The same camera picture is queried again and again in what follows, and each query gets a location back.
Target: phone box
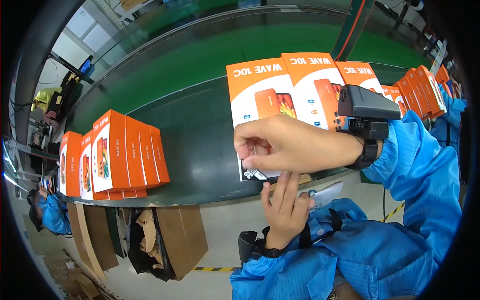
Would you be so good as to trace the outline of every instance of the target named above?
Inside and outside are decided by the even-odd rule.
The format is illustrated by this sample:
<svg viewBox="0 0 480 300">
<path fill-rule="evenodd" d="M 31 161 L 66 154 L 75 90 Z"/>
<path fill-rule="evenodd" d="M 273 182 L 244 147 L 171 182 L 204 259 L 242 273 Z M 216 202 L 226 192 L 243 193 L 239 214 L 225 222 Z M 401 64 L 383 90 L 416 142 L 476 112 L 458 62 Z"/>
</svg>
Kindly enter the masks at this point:
<svg viewBox="0 0 480 300">
<path fill-rule="evenodd" d="M 447 92 L 447 94 L 448 94 L 451 98 L 453 98 L 452 93 L 450 92 L 450 87 L 448 86 L 448 84 L 447 84 L 446 82 L 444 82 L 444 83 L 441 83 L 441 85 L 442 85 L 442 87 L 444 88 L 444 90 Z"/>
<path fill-rule="evenodd" d="M 123 190 L 121 192 L 109 191 L 107 200 L 122 200 L 122 199 L 130 199 L 130 198 L 141 198 L 146 196 L 147 196 L 146 189 L 132 190 L 132 191 Z"/>
<path fill-rule="evenodd" d="M 355 61 L 336 61 L 336 67 L 342 75 L 345 84 L 358 85 L 385 96 L 377 76 L 369 63 Z"/>
<path fill-rule="evenodd" d="M 438 69 L 437 74 L 435 75 L 435 79 L 440 84 L 446 83 L 447 81 L 450 80 L 450 76 L 448 75 L 448 71 L 444 65 L 441 65 L 440 68 Z"/>
<path fill-rule="evenodd" d="M 66 132 L 60 146 L 60 192 L 69 197 L 80 197 L 78 165 L 82 135 Z"/>
<path fill-rule="evenodd" d="M 282 53 L 293 84 L 297 118 L 305 123 L 338 130 L 345 125 L 346 117 L 338 115 L 342 75 L 329 53 Z"/>
<path fill-rule="evenodd" d="M 407 77 L 408 82 L 410 82 L 410 85 L 413 89 L 413 93 L 415 94 L 415 97 L 418 100 L 418 104 L 419 104 L 420 112 L 422 116 L 423 117 L 428 116 L 428 113 L 430 112 L 430 105 L 428 104 L 427 97 L 423 92 L 423 88 L 421 86 L 420 80 L 418 79 L 415 73 L 415 68 L 411 68 L 410 70 L 408 70 L 405 75 Z"/>
<path fill-rule="evenodd" d="M 80 197 L 84 200 L 108 200 L 107 192 L 93 192 L 92 182 L 92 131 L 80 143 Z"/>
<path fill-rule="evenodd" d="M 226 69 L 233 128 L 279 113 L 297 117 L 292 81 L 282 58 L 246 61 Z M 240 160 L 238 163 L 240 180 L 252 179 L 249 173 L 245 175 Z M 265 171 L 263 175 L 274 177 L 279 172 Z"/>
<path fill-rule="evenodd" d="M 145 187 L 153 188 L 160 185 L 156 173 L 155 153 L 152 147 L 152 138 L 150 136 L 150 127 L 142 122 L 138 122 L 140 130 L 140 157 L 142 158 L 143 176 Z"/>
<path fill-rule="evenodd" d="M 415 97 L 415 93 L 413 93 L 413 88 L 410 85 L 406 76 L 403 76 L 394 86 L 399 87 L 400 91 L 403 93 L 404 99 L 408 102 L 408 107 L 413 110 L 420 118 L 422 118 L 422 114 L 420 111 L 420 105 L 418 104 L 417 98 Z"/>
<path fill-rule="evenodd" d="M 385 98 L 388 98 L 398 104 L 398 107 L 400 108 L 400 113 L 402 114 L 403 118 L 403 116 L 405 116 L 405 114 L 407 113 L 408 108 L 405 105 L 402 94 L 400 93 L 398 87 L 382 85 L 382 88 L 384 89 Z"/>
<path fill-rule="evenodd" d="M 155 161 L 156 176 L 160 185 L 170 182 L 170 177 L 168 176 L 167 163 L 165 157 L 163 156 L 163 146 L 162 138 L 160 136 L 160 129 L 153 127 L 152 125 L 148 126 L 150 128 L 150 137 L 152 140 L 152 151 L 154 153 L 153 158 Z"/>
<path fill-rule="evenodd" d="M 109 110 L 93 124 L 92 169 L 94 192 L 130 188 L 124 115 Z"/>
<path fill-rule="evenodd" d="M 437 81 L 435 80 L 435 76 L 422 65 L 415 70 L 415 73 L 420 80 L 423 91 L 425 92 L 428 103 L 430 104 L 430 119 L 439 117 L 446 113 L 447 109 L 442 97 L 442 93 L 440 93 Z"/>
<path fill-rule="evenodd" d="M 144 171 L 140 154 L 140 122 L 125 116 L 125 148 L 130 189 L 144 189 Z"/>
</svg>

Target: cable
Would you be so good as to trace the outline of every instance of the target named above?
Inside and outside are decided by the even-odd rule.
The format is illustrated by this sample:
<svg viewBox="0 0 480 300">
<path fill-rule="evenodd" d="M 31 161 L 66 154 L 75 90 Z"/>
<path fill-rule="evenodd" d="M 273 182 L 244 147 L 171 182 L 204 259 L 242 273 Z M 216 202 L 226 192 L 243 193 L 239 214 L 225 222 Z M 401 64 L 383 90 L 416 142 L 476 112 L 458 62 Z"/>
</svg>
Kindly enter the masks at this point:
<svg viewBox="0 0 480 300">
<path fill-rule="evenodd" d="M 57 71 L 57 79 L 55 79 L 55 81 L 52 82 L 52 83 L 40 82 L 40 80 L 38 80 L 39 84 L 54 84 L 59 79 L 59 69 L 57 68 L 57 64 L 53 62 L 52 58 L 50 58 L 50 60 L 53 63 L 53 65 L 55 66 L 55 70 Z"/>
<path fill-rule="evenodd" d="M 384 223 L 385 223 L 385 188 L 384 188 Z"/>
<path fill-rule="evenodd" d="M 403 3 L 405 3 L 405 2 L 406 2 L 406 1 L 399 2 L 397 5 L 395 5 L 395 6 L 393 6 L 393 7 L 389 7 L 389 9 L 395 8 L 395 7 L 397 7 L 398 5 L 403 4 Z"/>
</svg>

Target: wrist strap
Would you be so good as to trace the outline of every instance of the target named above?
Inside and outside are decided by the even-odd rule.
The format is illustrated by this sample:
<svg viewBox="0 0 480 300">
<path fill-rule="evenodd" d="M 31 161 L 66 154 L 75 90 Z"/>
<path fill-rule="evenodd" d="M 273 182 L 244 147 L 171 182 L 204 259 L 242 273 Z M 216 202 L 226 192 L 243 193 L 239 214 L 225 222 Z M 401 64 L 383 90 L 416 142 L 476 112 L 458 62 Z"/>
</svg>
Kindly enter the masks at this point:
<svg viewBox="0 0 480 300">
<path fill-rule="evenodd" d="M 352 135 L 351 132 L 345 129 L 341 129 L 338 132 L 348 133 Z M 363 144 L 363 150 L 361 155 L 357 158 L 357 160 L 353 164 L 345 167 L 352 170 L 361 170 L 363 168 L 366 168 L 377 159 L 377 152 L 378 152 L 377 141 L 365 139 L 365 143 Z"/>
</svg>

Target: person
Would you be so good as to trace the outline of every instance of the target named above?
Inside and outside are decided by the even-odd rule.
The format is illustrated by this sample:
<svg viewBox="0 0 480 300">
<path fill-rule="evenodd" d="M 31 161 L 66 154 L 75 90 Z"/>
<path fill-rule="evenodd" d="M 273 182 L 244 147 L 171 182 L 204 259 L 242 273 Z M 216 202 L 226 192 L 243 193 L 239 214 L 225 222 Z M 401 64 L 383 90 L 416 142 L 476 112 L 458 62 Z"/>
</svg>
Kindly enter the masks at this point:
<svg viewBox="0 0 480 300">
<path fill-rule="evenodd" d="M 67 204 L 61 202 L 54 194 L 48 195 L 47 190 L 40 185 L 32 189 L 27 196 L 30 205 L 29 217 L 38 232 L 47 228 L 59 235 L 71 234 Z"/>
<path fill-rule="evenodd" d="M 61 87 L 47 87 L 42 88 L 38 91 L 35 98 L 33 99 L 31 111 L 35 111 L 37 107 L 40 107 L 43 110 L 43 113 L 47 113 L 48 105 L 50 104 L 50 100 L 52 99 L 53 93 L 62 92 Z"/>
<path fill-rule="evenodd" d="M 309 213 L 308 195 L 297 197 L 300 174 L 353 164 L 363 139 L 284 115 L 235 128 L 234 147 L 245 168 L 283 170 L 272 199 L 268 182 L 261 199 L 270 226 L 264 248 L 286 251 L 249 258 L 235 270 L 233 299 L 388 299 L 421 293 L 461 219 L 457 157 L 452 147 L 439 146 L 412 111 L 388 124 L 388 138 L 377 141 L 377 159 L 362 170 L 393 199 L 405 201 L 404 225 L 367 220 L 348 198 Z M 339 230 L 334 231 L 338 223 L 331 211 L 341 220 Z M 310 247 L 300 247 L 305 228 Z"/>
<path fill-rule="evenodd" d="M 439 116 L 435 121 L 430 134 L 437 139 L 442 147 L 452 146 L 458 153 L 460 142 L 460 114 L 467 107 L 467 101 L 461 99 L 460 85 L 452 79 L 453 97 L 450 97 L 441 84 L 438 85 L 444 99 L 447 112 Z"/>
</svg>

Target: green surface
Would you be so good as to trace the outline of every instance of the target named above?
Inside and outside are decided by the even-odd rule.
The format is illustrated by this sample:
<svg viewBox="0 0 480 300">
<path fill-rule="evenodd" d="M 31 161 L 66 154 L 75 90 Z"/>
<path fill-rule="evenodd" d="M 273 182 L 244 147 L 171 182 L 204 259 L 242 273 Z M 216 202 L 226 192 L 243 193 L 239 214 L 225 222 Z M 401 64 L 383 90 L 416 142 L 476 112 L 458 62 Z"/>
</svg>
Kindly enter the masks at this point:
<svg viewBox="0 0 480 300">
<path fill-rule="evenodd" d="M 205 26 L 206 31 L 212 29 L 211 24 Z M 231 142 L 225 66 L 279 57 L 282 52 L 330 52 L 341 26 L 293 22 L 234 27 L 205 36 L 197 27 L 159 41 L 127 60 L 81 99 L 68 119 L 67 130 L 85 134 L 108 109 L 123 114 L 133 111 L 133 118 L 161 130 L 171 180 L 149 190 L 145 198 L 96 204 L 207 203 L 260 192 L 260 181 L 240 182 Z M 393 84 L 407 68 L 428 64 L 403 44 L 366 32 L 360 35 L 349 59 L 372 62 L 383 84 Z M 324 176 L 328 171 L 319 174 L 320 178 Z"/>
<path fill-rule="evenodd" d="M 228 64 L 279 57 L 282 52 L 329 52 L 339 31 L 339 26 L 328 24 L 258 26 L 218 34 L 161 56 L 153 53 L 143 65 L 132 60 L 121 67 L 124 75 L 114 73 L 102 82 L 102 93 L 91 93 L 93 96 L 82 100 L 67 129 L 85 134 L 108 109 L 128 113 L 174 91 L 224 76 Z M 406 68 L 428 65 L 424 57 L 407 46 L 368 32 L 361 34 L 349 59 Z M 398 72 L 393 73 L 393 78 L 399 76 Z"/>
</svg>

